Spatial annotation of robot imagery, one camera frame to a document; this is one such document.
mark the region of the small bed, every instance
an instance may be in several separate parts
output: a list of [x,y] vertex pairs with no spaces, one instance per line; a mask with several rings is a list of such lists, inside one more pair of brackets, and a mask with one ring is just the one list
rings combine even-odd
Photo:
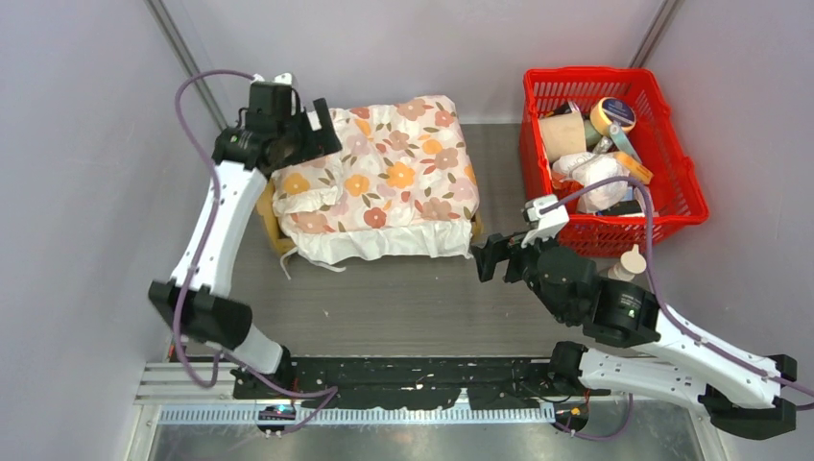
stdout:
[[331,116],[342,151],[274,172],[257,203],[274,248],[325,264],[469,257],[482,231],[479,196],[452,101],[423,96]]

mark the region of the orange object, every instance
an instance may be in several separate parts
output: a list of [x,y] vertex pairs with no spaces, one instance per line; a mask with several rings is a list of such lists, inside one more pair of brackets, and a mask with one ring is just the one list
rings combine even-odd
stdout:
[[[526,104],[520,131],[520,162],[526,198],[547,194],[563,198],[581,186],[565,182],[555,189],[539,131],[538,119],[565,101],[591,108],[604,97],[619,98],[636,113],[636,128],[629,138],[653,173],[649,189],[658,217],[654,242],[659,243],[687,225],[709,217],[709,209],[695,178],[695,167],[682,151],[670,123],[653,73],[646,69],[564,67],[531,69],[523,79]],[[644,218],[576,214],[566,207],[570,221],[560,232],[560,243],[580,255],[616,257],[644,240]]]
[[645,184],[649,184],[650,181],[653,180],[653,172],[645,168],[641,163],[635,161],[633,157],[625,154],[622,151],[613,153],[613,157],[616,158],[616,161],[621,163],[622,166],[631,170],[631,176],[637,180],[644,182]]

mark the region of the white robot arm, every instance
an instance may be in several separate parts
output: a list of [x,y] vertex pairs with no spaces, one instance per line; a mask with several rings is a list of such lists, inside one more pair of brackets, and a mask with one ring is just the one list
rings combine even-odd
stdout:
[[[211,182],[198,224],[184,255],[168,281],[154,281],[149,298],[172,327],[180,288],[193,265],[204,230],[209,230],[183,300],[182,334],[224,350],[263,375],[273,376],[288,351],[270,340],[251,320],[251,309],[227,298],[232,268],[254,204],[276,169],[338,152],[325,99],[307,112],[293,87],[294,77],[281,74],[271,82],[255,75],[249,106],[240,110],[245,123],[221,132],[212,159],[219,179]],[[214,220],[210,210],[218,198]]]
[[[216,140],[212,159],[218,181],[210,184],[189,245],[170,279],[154,281],[149,290],[150,301],[170,327],[181,306],[182,334],[228,351],[280,383],[293,382],[291,354],[254,326],[247,305],[227,296],[240,240],[271,173],[342,147],[325,100],[315,101],[314,108],[313,113],[302,108],[290,74],[270,83],[255,78],[249,106],[241,109],[246,123],[226,128]],[[212,219],[209,210],[216,197]],[[795,381],[794,359],[741,351],[692,325],[670,306],[663,307],[665,314],[645,289],[598,276],[594,261],[557,244],[555,237],[568,215],[562,206],[548,209],[556,202],[556,197],[547,196],[527,204],[524,217],[531,230],[491,235],[485,245],[473,247],[479,279],[491,279],[495,264],[508,259],[504,281],[524,281],[559,322],[582,326],[583,333],[600,344],[655,358],[622,358],[561,342],[547,368],[558,391],[567,395],[586,389],[624,391],[670,401],[708,415],[722,430],[756,440],[794,430],[796,407],[780,397],[781,385],[774,379]],[[196,257],[204,231],[209,237]],[[183,299],[182,288],[187,289]],[[724,358],[710,346],[752,368]],[[407,370],[414,368],[414,359],[405,360]]]
[[[555,237],[568,222],[563,206],[547,209],[557,201],[551,195],[529,202],[524,217],[531,230],[495,234],[472,249],[480,280],[491,279],[495,263],[508,259],[504,280],[524,281],[558,321],[582,326],[586,336],[601,344],[655,358],[622,358],[576,343],[559,343],[551,367],[562,392],[610,389],[670,401],[708,415],[722,430],[756,440],[795,428],[796,407],[780,397],[781,385],[771,379],[796,380],[793,358],[742,351],[667,305],[667,314],[702,338],[693,340],[661,311],[652,293],[630,282],[598,276],[594,261],[557,244]],[[761,374],[726,359],[710,345]]]

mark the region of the white bracket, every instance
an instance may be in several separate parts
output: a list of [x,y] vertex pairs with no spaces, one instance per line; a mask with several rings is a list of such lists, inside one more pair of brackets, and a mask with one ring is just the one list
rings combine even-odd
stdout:
[[545,241],[555,237],[568,224],[568,212],[565,210],[565,206],[558,206],[546,213],[542,212],[558,200],[556,195],[551,194],[538,197],[526,204],[526,218],[535,228],[526,232],[520,244],[522,248],[531,245],[538,238]]
[[[256,169],[247,170],[243,163],[222,161],[215,170],[221,180],[218,215],[203,248],[190,288],[200,290],[201,286],[207,285],[211,294],[226,297],[231,290],[231,273],[240,240],[243,238],[254,204],[268,182],[262,173]],[[201,215],[198,217],[198,224],[192,232],[183,257],[173,270],[172,277],[178,284],[186,278],[187,270],[192,264],[192,256],[204,233],[209,211],[215,200],[214,187],[214,183],[211,182]]]
[[[288,85],[288,86],[290,86],[292,88],[297,88],[297,79],[294,77],[294,74],[292,74],[291,72],[286,72],[284,74],[277,75],[274,78],[274,83]],[[297,107],[297,96],[295,96],[294,93],[291,93],[291,114],[294,115],[295,113],[297,113],[298,109],[299,108]],[[320,124],[319,124],[319,121],[318,121],[317,122],[317,128],[314,128],[314,130],[317,130],[319,127],[320,127]]]
[[707,415],[698,402],[698,397],[706,392],[706,382],[680,367],[589,349],[583,353],[580,371],[579,380],[589,389],[611,389],[669,401],[698,415]]
[[750,372],[740,365],[727,360],[713,352],[703,343],[715,344],[722,350],[751,363],[757,368],[774,376],[778,373],[777,364],[771,358],[755,355],[736,348],[723,339],[699,328],[675,309],[670,307],[670,313],[676,319],[704,338],[702,342],[695,342],[684,335],[663,314],[658,315],[656,331],[661,338],[655,343],[636,346],[634,349],[646,352],[670,363],[679,364],[683,369],[698,379],[708,382],[719,392],[727,396],[732,403],[744,408],[773,408],[773,401],[780,395],[780,385],[769,379]]

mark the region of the white plastic bag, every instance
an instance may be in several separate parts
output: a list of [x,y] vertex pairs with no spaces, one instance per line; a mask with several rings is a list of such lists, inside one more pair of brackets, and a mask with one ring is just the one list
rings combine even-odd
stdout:
[[[628,176],[630,171],[616,161],[613,156],[596,155],[590,152],[563,156],[552,168],[552,180],[564,182],[569,179],[588,186],[614,176]],[[577,210],[582,213],[595,213],[616,205],[625,197],[626,182],[612,182],[591,190],[580,197]]]

